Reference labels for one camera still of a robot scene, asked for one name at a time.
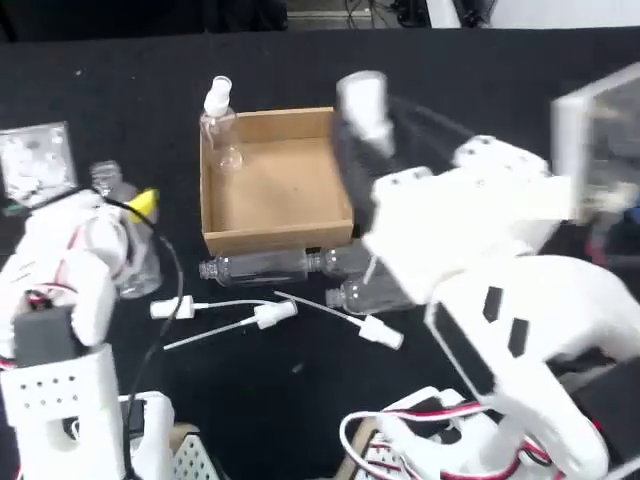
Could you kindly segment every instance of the perforated white bracket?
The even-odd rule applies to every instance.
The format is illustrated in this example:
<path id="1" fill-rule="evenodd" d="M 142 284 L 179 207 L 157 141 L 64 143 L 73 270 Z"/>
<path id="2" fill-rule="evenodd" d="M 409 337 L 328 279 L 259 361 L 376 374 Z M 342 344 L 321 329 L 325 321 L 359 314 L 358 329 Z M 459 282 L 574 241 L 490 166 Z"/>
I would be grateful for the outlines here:
<path id="1" fill-rule="evenodd" d="M 216 472 L 198 435 L 187 435 L 173 456 L 175 480 L 224 480 Z"/>
<path id="2" fill-rule="evenodd" d="M 100 410 L 117 398 L 110 345 L 67 362 L 8 370 L 0 375 L 7 422 L 46 422 Z"/>

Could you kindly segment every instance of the black cloth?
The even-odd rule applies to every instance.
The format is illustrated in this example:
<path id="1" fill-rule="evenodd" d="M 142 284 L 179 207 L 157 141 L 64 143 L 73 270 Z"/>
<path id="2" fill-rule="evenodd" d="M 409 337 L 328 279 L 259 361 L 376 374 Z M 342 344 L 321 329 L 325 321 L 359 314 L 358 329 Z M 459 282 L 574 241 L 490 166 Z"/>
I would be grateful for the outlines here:
<path id="1" fill-rule="evenodd" d="M 198 116 L 211 78 L 234 81 L 238 111 L 325 106 L 335 83 L 379 69 L 392 93 L 428 105 L 472 130 L 544 157 L 550 102 L 640 59 L 640 29 L 598 31 L 331 31 L 0 46 L 0 128 L 66 120 L 79 176 L 114 159 L 126 178 L 160 190 L 160 227 L 175 243 L 187 292 L 199 301 L 275 298 L 270 289 L 222 288 L 199 280 L 207 257 L 200 234 Z M 440 162 L 425 155 L 424 163 Z M 17 221 L 0 220 L 0 252 L 12 251 Z M 562 229 L 550 249 L 576 253 L 580 235 Z M 115 309 L 109 339 L 122 391 L 159 323 L 149 300 L 169 298 L 175 279 L 149 298 Z M 281 286 L 316 301 L 333 285 L 314 276 Z M 171 396 L 176 418 L 198 425 L 234 480 L 332 475 L 342 458 L 338 423 L 350 411 L 381 408 L 420 387 L 463 390 L 422 325 L 424 308 L 382 315 L 405 333 L 399 352 L 357 337 L 343 320 L 300 307 L 263 332 L 253 328 L 160 355 L 143 382 Z M 244 318 L 248 309 L 203 312 L 180 321 L 175 340 Z M 16 465 L 2 427 L 1 478 Z"/>

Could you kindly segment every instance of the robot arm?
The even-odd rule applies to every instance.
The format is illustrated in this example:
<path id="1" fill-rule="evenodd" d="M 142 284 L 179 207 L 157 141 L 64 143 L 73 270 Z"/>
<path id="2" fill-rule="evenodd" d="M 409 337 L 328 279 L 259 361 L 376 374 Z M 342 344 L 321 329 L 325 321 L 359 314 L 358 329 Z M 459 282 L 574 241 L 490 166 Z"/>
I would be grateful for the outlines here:
<path id="1" fill-rule="evenodd" d="M 16 356 L 14 322 L 38 301 L 71 307 L 77 340 L 85 347 L 102 344 L 117 288 L 135 273 L 134 257 L 146 252 L 128 212 L 84 190 L 36 210 L 25 227 L 0 272 L 7 300 L 0 310 L 0 355 Z"/>
<path id="2" fill-rule="evenodd" d="M 68 185 L 61 190 L 36 182 L 39 189 L 25 191 L 22 180 L 43 172 L 48 178 L 52 170 L 75 176 L 69 158 L 64 166 L 59 161 L 69 154 L 63 127 L 31 127 L 8 137 L 0 134 L 7 192 L 28 207 L 49 200 L 32 211 L 0 271 L 0 356 L 17 367 L 0 374 L 0 385 L 21 471 L 26 479 L 122 480 L 122 410 L 128 404 L 118 397 L 111 347 L 104 342 L 115 302 L 155 255 L 151 235 L 137 216 L 92 190 L 72 193 Z M 46 197 L 65 192 L 63 198 Z M 155 192 L 129 205 L 155 218 Z M 154 392 L 137 395 L 135 402 L 143 413 L 141 436 L 132 443 L 133 468 L 144 480 L 169 480 L 171 402 Z M 63 428 L 63 420 L 75 417 L 80 441 Z"/>
<path id="3" fill-rule="evenodd" d="M 584 105 L 568 104 L 573 116 L 560 123 L 583 125 L 576 116 Z M 368 142 L 371 135 L 362 134 L 362 128 L 371 115 L 363 111 L 360 118 L 358 104 L 350 106 L 344 98 L 342 105 L 353 110 L 343 116 L 355 125 L 354 134 Z M 578 138 L 588 145 L 586 137 Z M 370 145 L 385 154 L 375 142 Z M 603 435 L 547 362 L 573 359 L 592 348 L 617 364 L 638 357 L 640 305 L 610 272 L 581 260 L 536 253 L 561 221 L 580 214 L 576 184 L 587 179 L 590 188 L 584 189 L 584 197 L 590 196 L 590 209 L 605 211 L 633 205 L 637 188 L 628 186 L 635 180 L 628 175 L 628 162 L 626 170 L 612 167 L 615 181 L 609 181 L 600 158 L 590 169 L 576 167 L 577 154 L 566 160 L 573 169 L 551 176 L 541 158 L 477 136 L 456 151 L 452 170 L 432 175 L 425 167 L 413 168 L 373 185 L 376 208 L 363 236 L 365 246 L 414 303 L 428 304 L 425 324 L 476 398 L 505 415 L 504 425 L 511 429 L 507 433 L 501 424 L 492 440 L 477 445 L 475 463 L 469 463 L 475 465 L 473 473 L 478 467 L 484 472 L 504 468 L 496 462 L 496 450 L 507 448 L 508 455 L 516 455 L 525 435 L 540 442 L 567 477 L 599 479 L 611 466 Z M 446 455 L 410 461 L 430 462 L 418 468 L 426 472 L 442 458 Z M 533 478 L 553 475 L 547 469 Z"/>

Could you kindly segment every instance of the clear plastic bottle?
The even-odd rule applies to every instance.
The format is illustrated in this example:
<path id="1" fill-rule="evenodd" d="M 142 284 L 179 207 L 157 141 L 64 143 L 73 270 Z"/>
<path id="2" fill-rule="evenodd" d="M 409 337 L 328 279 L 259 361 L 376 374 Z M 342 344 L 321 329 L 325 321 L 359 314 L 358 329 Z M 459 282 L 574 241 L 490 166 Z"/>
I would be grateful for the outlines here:
<path id="1" fill-rule="evenodd" d="M 329 277 L 355 277 L 364 275 L 371 263 L 371 254 L 355 240 L 347 247 L 321 250 L 309 255 L 309 270 L 322 272 Z"/>
<path id="2" fill-rule="evenodd" d="M 206 142 L 209 158 L 222 171 L 238 170 L 242 166 L 237 132 L 238 115 L 229 106 L 231 80 L 218 76 L 204 101 L 200 130 Z"/>
<path id="3" fill-rule="evenodd" d="M 303 282 L 309 271 L 304 250 L 218 256 L 200 263 L 200 277 L 216 280 L 224 287 Z"/>
<path id="4" fill-rule="evenodd" d="M 122 180 L 120 166 L 113 160 L 95 163 L 91 167 L 93 187 L 105 197 L 127 203 L 138 195 L 138 189 Z M 158 210 L 154 209 L 149 220 L 156 222 Z M 140 240 L 147 246 L 147 252 L 140 270 L 119 285 L 120 296 L 131 299 L 139 298 L 156 290 L 162 284 L 160 262 L 153 244 L 152 232 L 141 222 L 134 224 Z"/>
<path id="5" fill-rule="evenodd" d="M 347 280 L 340 288 L 327 290 L 326 301 L 329 307 L 343 308 L 355 315 L 415 306 L 388 272 L 371 276 L 366 284 L 363 277 Z"/>

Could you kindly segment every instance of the cardboard box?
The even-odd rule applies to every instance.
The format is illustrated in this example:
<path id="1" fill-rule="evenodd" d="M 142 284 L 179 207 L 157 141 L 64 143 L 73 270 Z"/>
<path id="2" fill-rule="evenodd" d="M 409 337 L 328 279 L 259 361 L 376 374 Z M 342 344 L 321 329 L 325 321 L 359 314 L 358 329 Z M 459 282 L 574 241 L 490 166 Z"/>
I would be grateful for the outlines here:
<path id="1" fill-rule="evenodd" d="M 202 235 L 212 254 L 336 247 L 353 213 L 329 145 L 331 108 L 241 113 L 243 165 L 222 172 L 200 141 Z"/>

